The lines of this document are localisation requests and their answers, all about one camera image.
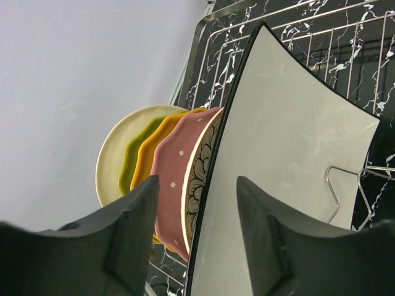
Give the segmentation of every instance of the patterned plate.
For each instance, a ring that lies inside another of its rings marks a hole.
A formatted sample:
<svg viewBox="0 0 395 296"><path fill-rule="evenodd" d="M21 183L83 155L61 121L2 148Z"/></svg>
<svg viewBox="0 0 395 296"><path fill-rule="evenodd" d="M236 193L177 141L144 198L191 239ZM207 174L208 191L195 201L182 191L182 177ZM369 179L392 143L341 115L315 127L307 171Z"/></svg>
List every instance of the patterned plate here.
<svg viewBox="0 0 395 296"><path fill-rule="evenodd" d="M206 171L209 166L211 151L217 138L222 110L219 110L204 128L186 166L181 195L181 223L183 238L188 253L192 244L204 178L206 177Z"/></svg>

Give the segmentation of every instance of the white wall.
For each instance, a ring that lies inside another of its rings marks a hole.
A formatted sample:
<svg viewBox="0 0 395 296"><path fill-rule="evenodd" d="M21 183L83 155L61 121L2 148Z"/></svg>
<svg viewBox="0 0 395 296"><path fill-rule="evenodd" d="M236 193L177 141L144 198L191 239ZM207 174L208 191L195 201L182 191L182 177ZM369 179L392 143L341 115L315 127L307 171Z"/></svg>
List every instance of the white wall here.
<svg viewBox="0 0 395 296"><path fill-rule="evenodd" d="M0 1L0 220L42 230L99 208L103 140L169 101L205 5Z"/></svg>

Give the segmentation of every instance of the black marble surface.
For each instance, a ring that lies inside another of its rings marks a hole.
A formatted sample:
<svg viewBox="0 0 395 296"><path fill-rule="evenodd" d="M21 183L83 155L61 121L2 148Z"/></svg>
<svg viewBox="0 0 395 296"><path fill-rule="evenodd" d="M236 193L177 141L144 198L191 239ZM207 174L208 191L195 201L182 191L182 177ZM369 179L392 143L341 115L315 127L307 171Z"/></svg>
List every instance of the black marble surface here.
<svg viewBox="0 0 395 296"><path fill-rule="evenodd" d="M218 0L215 10L235 2L234 0ZM300 0L263 0L226 17L213 21L206 27L199 42L193 75L188 86L188 107L211 106L215 107L226 102L230 84L237 69L246 39L238 38L248 36L254 28L255 22L235 27L241 22L252 20L263 15L272 14L280 9L299 4ZM292 53L305 64L310 37L298 39L300 36L328 30L326 33L314 35L311 39L309 68L322 80L340 94L347 96L351 102L375 113L381 118L381 125L373 139L368 164L381 167L395 167L395 17L386 18L383 49L381 51L381 35L383 31L383 18L387 14L395 13L395 2L380 0L335 14L318 17L335 9L358 4L361 0L320 0L301 6L297 9L288 9L280 14L266 17L268 24L275 28L289 22L312 17L310 20L296 22L275 29L277 36L286 41ZM331 38L331 29L338 26L347 26L368 19L377 19L372 22L351 25L334 30ZM234 26L220 33L218 30ZM351 59L354 48L354 59ZM380 77L377 83L378 66L381 51ZM373 101L376 93L376 108L373 110ZM365 227L387 218L395 218L395 182L372 175L365 175L362 187L367 195L372 218ZM358 194L355 203L353 228L359 228L365 217L367 209L361 194ZM160 276L157 272L151 273L151 281L155 282Z"/></svg>

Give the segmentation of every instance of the plate rim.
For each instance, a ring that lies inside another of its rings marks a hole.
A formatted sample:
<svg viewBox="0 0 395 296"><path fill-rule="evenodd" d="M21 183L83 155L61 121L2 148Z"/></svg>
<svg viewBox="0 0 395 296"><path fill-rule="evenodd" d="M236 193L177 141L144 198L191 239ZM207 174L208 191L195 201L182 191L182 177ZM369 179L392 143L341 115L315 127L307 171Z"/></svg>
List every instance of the plate rim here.
<svg viewBox="0 0 395 296"><path fill-rule="evenodd" d="M151 154L147 154L146 151L151 148L152 143L155 143L155 141L163 136L163 133L165 133L168 130L168 125L172 123L173 120L177 120L175 126L170 130L170 132L167 134L167 136L169 134L172 133L172 131L176 128L178 122L180 122L180 120L186 116L187 114L195 114L195 113L201 113L201 112L205 112L207 111L206 108L203 107L199 107L199 108L195 108L193 110L188 110L187 112L183 112L183 113L175 113L175 114L170 114L168 116L166 116L166 118L160 123L160 125L158 126L158 128L155 130L155 132L153 132L147 139L144 140L144 142L141 144L140 148L138 149L138 155L137 155L137 163L136 163L136 168L135 168L135 174L133 175L133 178L131 180L130 183L130 190L132 190L132 188L136 188L139 184L141 184L145 178L143 178L142 180L138 180L137 177L141 177L140 176L140 171L139 170L141 167L146 167L144 165L142 165L142 163L139 163L139 159L142 159L144 157L141 157L141 155L144 153L145 155L151 156ZM167 138L164 137L161 141L158 142L158 144L155 146L154 149L154 153L152 154L152 162L151 162L151 166L149 168L149 173L151 173L152 170L152 164L154 163L154 155L155 155L155 150L156 148L161 144L161 142Z"/></svg>
<svg viewBox="0 0 395 296"><path fill-rule="evenodd" d="M140 137L142 137L142 136L145 136L145 134L148 132L148 127L149 126L151 126L151 125L153 125L155 122L156 122L156 120L160 120L160 123L159 123L159 126L160 126L160 124L166 119L166 117L167 117L168 115L160 115L160 116L156 116L156 117L154 117L146 126L145 126L145 128L140 132L140 133L138 133L127 145L126 145L126 147L125 147L125 150L124 150L124 153L123 153L123 162L122 162L122 167L121 167L121 172L120 172L120 174L119 174L119 177L118 177L118 188L119 188L119 190L121 191L121 184L120 184L120 180L121 180L121 178L122 177L124 177L125 175L126 175L126 173L127 173L127 170L128 169L125 169L125 162L129 162L130 161L130 150L131 150L131 147L132 147L132 145L134 146L135 144L136 144L136 142L138 141L138 138L140 138ZM142 142L141 142L141 144L139 145L139 147L138 147L138 149L141 147L141 145L142 145L142 143L147 139L147 138L149 138L151 136L151 134L148 136L148 137L146 137Z"/></svg>
<svg viewBox="0 0 395 296"><path fill-rule="evenodd" d="M201 134L199 135L199 137L195 143L195 146L191 152L191 155L189 156L188 163L186 165L186 171L185 171L185 175L184 175L184 181L183 181L182 192L181 192L181 208L180 208L180 210L181 210L181 228L182 228L182 232L183 232L184 244L185 244L186 251L188 252L188 254L191 250L191 245L189 245L188 231L187 231L187 227L186 227L186 220L188 219L188 216L186 215L186 196L188 195L188 189L189 189L188 184L189 184L189 179L191 176L191 170L193 167L194 160L196 158L196 154L197 154L199 147L201 145L201 142L204 139L204 136L207 134L209 128L212 125L218 124L218 122L221 120L222 114L223 114L223 108L221 108L220 110L218 110L218 112L213 114L212 118L206 124L206 126L202 130Z"/></svg>
<svg viewBox="0 0 395 296"><path fill-rule="evenodd" d="M98 172L101 170L101 167L103 166L103 164L102 164L103 155L105 154L105 150L106 150L106 147L107 147L109 141L111 141L112 137L114 136L114 133L117 132L117 130L120 128L120 126L122 126L125 122L127 122L128 120L130 120L130 118L133 118L133 117L136 116L137 114L143 113L143 112L145 112L145 111L147 111L147 110L151 110L151 109L154 110L154 109L158 109L158 108L160 108L160 109L165 108L165 109L169 109L169 110L170 110L170 109L173 109L174 112L177 112L177 110L180 110L180 111L181 111L181 110L185 110L185 109L182 108L182 107L174 106L174 105L167 105L167 104L149 105L149 106L140 108L140 109L138 109L138 110L135 110L135 111L133 111L132 113L129 113L128 115L124 116L120 121L118 121L118 123L117 123L117 124L109 131L109 133L107 134L105 140L104 140L103 143L102 143L102 146L101 146L101 148L100 148L100 151L99 151L99 153L98 153L98 157L97 157L97 160L96 160L96 166L95 166L95 178L94 178L94 180L95 180L96 196L98 197L98 200L99 200L99 203L100 203L100 206L101 206L101 207L104 207L104 202L102 201L102 200L103 200L103 198L101 197L101 196L102 196L102 193L100 192L101 190L99 189L99 187L100 187L100 185L99 185L100 181L99 181L99 178L98 178Z"/></svg>

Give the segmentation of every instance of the metal wire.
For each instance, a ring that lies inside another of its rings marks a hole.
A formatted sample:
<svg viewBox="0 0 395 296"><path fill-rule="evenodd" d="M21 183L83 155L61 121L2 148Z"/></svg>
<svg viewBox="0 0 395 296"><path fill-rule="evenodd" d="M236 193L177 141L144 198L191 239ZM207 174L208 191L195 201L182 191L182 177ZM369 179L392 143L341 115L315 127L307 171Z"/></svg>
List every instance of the metal wire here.
<svg viewBox="0 0 395 296"><path fill-rule="evenodd" d="M244 36L244 37L236 38L236 39L234 39L234 40L225 42L225 43L221 46L221 48L220 48L220 53L218 54L218 57L217 57L217 67L215 68L214 82L213 82L213 84L212 84L212 88L211 88L211 92L210 92L210 98L211 98L211 100L210 100L209 108L211 108L211 103L212 103L212 101L214 100L213 95L214 95L215 82L216 82L216 80L217 80L217 75L218 75L218 70L219 70L219 67L220 67L220 61L221 61L221 56L222 56L222 51L223 51L223 49L224 49L227 45L229 45L229 44L231 44L231 43L235 43L235 42L238 42L238 41L247 39L248 37L249 37L249 36Z"/></svg>
<svg viewBox="0 0 395 296"><path fill-rule="evenodd" d="M376 170L376 171L395 171L395 168L388 168L385 166L375 166L375 165L367 165L367 170Z"/></svg>
<svg viewBox="0 0 395 296"><path fill-rule="evenodd" d="M240 52L243 52L244 49L239 50L239 51L233 51L228 58L228 63L227 63L227 71L225 72L225 79L223 81L223 86L222 86L222 92L221 92L221 100L220 100L220 106L222 106L222 100L223 100L223 95L225 93L225 86L227 85L227 80L228 80L228 72L230 68L230 59L234 57L235 55L239 54Z"/></svg>
<svg viewBox="0 0 395 296"><path fill-rule="evenodd" d="M378 58L378 70L377 70L377 77L376 77L375 99L373 100L373 114L376 113L376 101L377 101L377 93L378 93L378 84L380 82L381 59L383 58L383 45L384 45L384 35L385 35L385 25L386 25L386 21L387 21L387 15L388 15L388 12L386 12L384 15L383 32L381 34L380 56Z"/></svg>
<svg viewBox="0 0 395 296"><path fill-rule="evenodd" d="M331 39L329 41L329 47L328 47L328 57L326 58L326 69L325 69L325 78L324 78L325 82L326 82L326 77L328 76L329 60L331 59L331 48L332 48L332 40L333 40L333 32L334 31L335 31L335 28L332 28Z"/></svg>
<svg viewBox="0 0 395 296"><path fill-rule="evenodd" d="M178 263L179 265L184 266L184 267L186 268L186 264L182 263L180 260L177 260L177 259L174 258L173 256L169 255L169 254L167 253L167 249L166 249L165 247L164 247L164 252L165 252L165 255L166 255L167 258L173 260L174 262L176 262L176 263Z"/></svg>
<svg viewBox="0 0 395 296"><path fill-rule="evenodd" d="M313 40L313 33L310 33L310 41L309 41L309 49L307 51L307 61L306 61L306 67L309 66L309 59L310 59L310 50L311 50L311 41Z"/></svg>
<svg viewBox="0 0 395 296"><path fill-rule="evenodd" d="M326 170L326 176L325 176L326 182L327 182L328 185L329 185L329 189L330 189L330 191L331 191L331 193L332 193L333 199L335 200L335 204L336 204L336 210L335 210L335 211L332 213L332 215L330 216L330 218L329 218L329 220L328 220L328 222L327 222L328 224L331 223L331 221L333 220L333 218L336 216L336 214L337 214L337 213L339 212L339 210L340 210L340 204L339 204L338 197L336 196L335 191L333 190L331 181L329 180L329 172L330 172L331 170L338 170L338 171L343 171L343 172L345 172L345 173L354 174L354 173L351 172L351 171L347 171L347 170L344 170L344 169L342 169L342 168L338 168L338 167L336 167L336 166L330 166L330 167Z"/></svg>
<svg viewBox="0 0 395 296"><path fill-rule="evenodd" d="M153 266L156 270L160 271L161 273L163 273L164 275L166 275L167 277L169 277L170 279L172 279L173 281L175 281L177 284L179 284L180 286L184 287L184 284L179 281L178 279L176 279L174 276L172 276L169 272L169 269L167 267L165 267L164 265L156 266L153 262L149 261L149 264L151 266Z"/></svg>
<svg viewBox="0 0 395 296"><path fill-rule="evenodd" d="M386 15L387 15L387 18L388 18L388 17L393 17L393 16L395 16L395 12L394 12L394 13L387 13ZM368 18L367 20L363 20L363 21L360 21L360 22L358 22L358 23L359 23L359 25L363 25L363 24L366 24L366 23L375 22L375 21L377 21L377 20L383 20L384 18L385 18L385 16L382 15L382 16L380 16L380 17ZM300 39L304 39L304 38L308 38L308 37L311 38L311 37L313 37L313 36L315 37L315 36L318 36L318 35L322 35L322 34L325 34L325 33L329 33L329 32L332 31L332 30L338 31L338 30L342 30L342 29L347 29L347 28L350 28L350 27L354 27L356 24L357 24L357 23L349 23L349 24L347 24L347 25L338 26L338 27L334 27L334 28L327 29L327 30L322 30L322 31L314 32L314 33L308 33L308 34L305 34L305 35L301 35L301 36L298 36L298 37L294 37L294 38L293 38L293 41L300 40ZM284 43L285 43L285 42L290 42L290 41L291 41L291 39L284 39L284 40L283 40Z"/></svg>
<svg viewBox="0 0 395 296"><path fill-rule="evenodd" d="M246 24L248 24L248 23L256 22L256 21L258 21L258 20L263 20L263 19L265 19L265 18L267 18L267 17L271 17L271 16L273 16L273 15L278 15L278 14L280 14L280 13L282 13L282 12L286 12L286 11L289 11L289 10L293 10L293 9L302 7L302 6L306 5L306 4L315 2L315 1L316 1L316 0L308 0L308 1L305 1L305 2L302 2L302 3L298 3L298 4L295 4L295 5L292 5L292 6L288 6L288 7L285 7L285 8L283 8L283 9L279 9L279 10L276 10L276 11L274 11L274 12L271 12L271 13L268 13L268 14L264 14L264 15L262 15L262 16L260 16L260 17L252 18L252 19L247 20L247 21L245 21L245 22L241 22L241 23L238 23L238 24L234 24L234 25L232 25L232 26L229 26L229 27L226 27L226 28L222 28L222 29L220 29L220 30L217 30L217 31L213 32L213 33L208 37L207 42L206 42L206 47L205 47L205 49L204 49L202 64L201 64L201 67L200 67L199 75L198 75L198 77L197 77L197 85L196 85L196 89L195 89L194 96L193 96L192 109L193 109L194 106L195 106L196 96L197 96L198 90L199 90L199 82L200 82L200 79L201 79L201 76L202 76L202 72L203 72L204 61L205 61L206 56L207 56L207 50L208 50L208 48L209 48L209 41L211 40L212 37L214 37L216 34L219 34L219 33L221 33L221 32L228 31L228 30L234 29L234 28L238 28L238 27L240 27L240 26L242 26L242 25L246 25ZM335 14L335 13L338 13L338 12L342 12L342 11L345 11L345 10L348 10L348 9L352 9L352 8L355 8L355 7L360 7L360 6L363 6L363 5L366 5L366 4L369 4L369 3L373 3L373 2L377 2L377 1L380 1L380 0L366 0L366 1L364 1L364 2L360 2L360 3L357 3L357 4L352 4L352 5L344 6L344 7L339 8L339 9L334 9L334 10L330 10L330 11L328 11L328 12L323 12L322 14L317 14L317 15L313 15L313 16L311 16L311 17L301 18L301 19L295 20L295 21L293 21L293 22L288 22L288 23L285 23L285 24L282 24L282 25L273 27L272 30L277 30L277 29L280 29L280 28L284 28L284 27L287 27L287 26L294 25L294 24L296 24L296 23L300 23L300 22L306 22L306 21L308 21L308 20L319 19L320 17L325 17L325 16L327 16L327 15Z"/></svg>
<svg viewBox="0 0 395 296"><path fill-rule="evenodd" d="M352 40L352 54L351 54L351 61L350 61L350 72L348 74L348 84L347 84L347 95L346 98L349 98L350 95L350 86L351 86L351 75L352 75L352 65L354 64L354 53L356 51L356 42L357 42L357 35L358 35L358 27L359 22L355 23L355 32L354 32L354 39Z"/></svg>

